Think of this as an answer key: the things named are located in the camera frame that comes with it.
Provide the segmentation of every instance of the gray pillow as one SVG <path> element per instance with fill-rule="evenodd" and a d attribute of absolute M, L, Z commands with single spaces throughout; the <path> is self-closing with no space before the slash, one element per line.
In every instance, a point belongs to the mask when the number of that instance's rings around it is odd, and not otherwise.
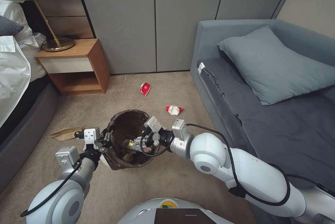
<path fill-rule="evenodd" d="M 15 35 L 22 29 L 22 25 L 0 15 L 0 36 Z"/>
<path fill-rule="evenodd" d="M 262 105 L 335 84 L 335 67 L 284 46 L 269 26 L 218 43 Z"/>

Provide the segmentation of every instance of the wooden nightstand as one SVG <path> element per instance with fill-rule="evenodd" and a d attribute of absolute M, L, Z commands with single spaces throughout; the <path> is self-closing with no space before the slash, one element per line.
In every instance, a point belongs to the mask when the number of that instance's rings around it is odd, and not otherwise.
<path fill-rule="evenodd" d="M 78 39 L 59 52 L 36 55 L 62 95 L 105 93 L 110 78 L 98 39 Z"/>

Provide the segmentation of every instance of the lamp stand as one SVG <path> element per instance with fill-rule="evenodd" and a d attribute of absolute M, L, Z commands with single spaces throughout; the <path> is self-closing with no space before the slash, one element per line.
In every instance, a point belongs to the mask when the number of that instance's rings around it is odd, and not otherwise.
<path fill-rule="evenodd" d="M 39 10 L 40 14 L 42 15 L 46 25 L 48 26 L 50 33 L 53 37 L 53 40 L 47 41 L 46 44 L 42 45 L 42 49 L 48 52 L 57 52 L 57 51 L 62 51 L 62 50 L 66 50 L 69 49 L 71 47 L 74 46 L 75 42 L 73 39 L 70 38 L 57 38 L 57 36 L 55 35 L 55 33 L 53 32 L 48 19 L 46 18 L 46 16 L 44 15 L 44 12 L 42 11 L 39 3 L 37 2 L 37 0 L 34 0 L 34 3 L 37 7 L 37 9 Z"/>

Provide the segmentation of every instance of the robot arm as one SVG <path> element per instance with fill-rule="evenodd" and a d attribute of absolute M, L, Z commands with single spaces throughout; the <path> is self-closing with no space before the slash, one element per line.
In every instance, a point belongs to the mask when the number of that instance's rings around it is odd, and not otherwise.
<path fill-rule="evenodd" d="M 142 137 L 138 137 L 140 147 L 144 144 L 144 138 L 146 142 L 149 141 L 148 132 L 152 132 L 151 142 L 166 147 L 160 153 L 168 150 L 179 157 L 190 159 L 199 171 L 222 180 L 231 193 L 245 198 L 266 212 L 293 217 L 301 223 L 334 223 L 335 198 L 328 193 L 316 187 L 298 190 L 278 169 L 243 150 L 228 147 L 213 134 L 203 133 L 194 137 L 188 132 L 184 120 L 177 119 L 172 131 L 164 130 L 156 117 L 149 118 L 145 126 L 147 130 Z M 103 141 L 98 141 L 99 136 L 98 128 L 85 130 L 84 153 L 79 155 L 74 146 L 63 147 L 56 153 L 62 167 L 61 179 L 46 186 L 35 197 L 28 212 L 50 196 L 64 180 L 68 181 L 36 211 L 21 215 L 27 215 L 27 223 L 77 222 L 90 188 L 93 171 L 101 157 L 99 150 L 109 144 L 109 138 L 105 136 Z M 145 154 L 143 148 L 137 150 Z M 262 203 L 280 203 L 283 199 L 283 204 Z"/>

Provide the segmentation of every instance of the brown trash bag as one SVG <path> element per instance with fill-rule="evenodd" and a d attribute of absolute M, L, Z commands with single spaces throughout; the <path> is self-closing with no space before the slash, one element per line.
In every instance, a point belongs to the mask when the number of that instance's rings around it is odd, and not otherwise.
<path fill-rule="evenodd" d="M 152 161 L 152 157 L 148 157 L 141 152 L 132 154 L 132 159 L 126 162 L 123 157 L 127 154 L 123 148 L 126 135 L 138 137 L 145 130 L 144 122 L 149 119 L 147 113 L 141 110 L 125 110 L 114 115 L 103 132 L 111 133 L 110 139 L 112 146 L 106 148 L 102 154 L 112 170 L 120 170 L 124 168 L 137 168 L 145 166 Z M 157 153 L 159 147 L 154 147 L 153 153 Z"/>

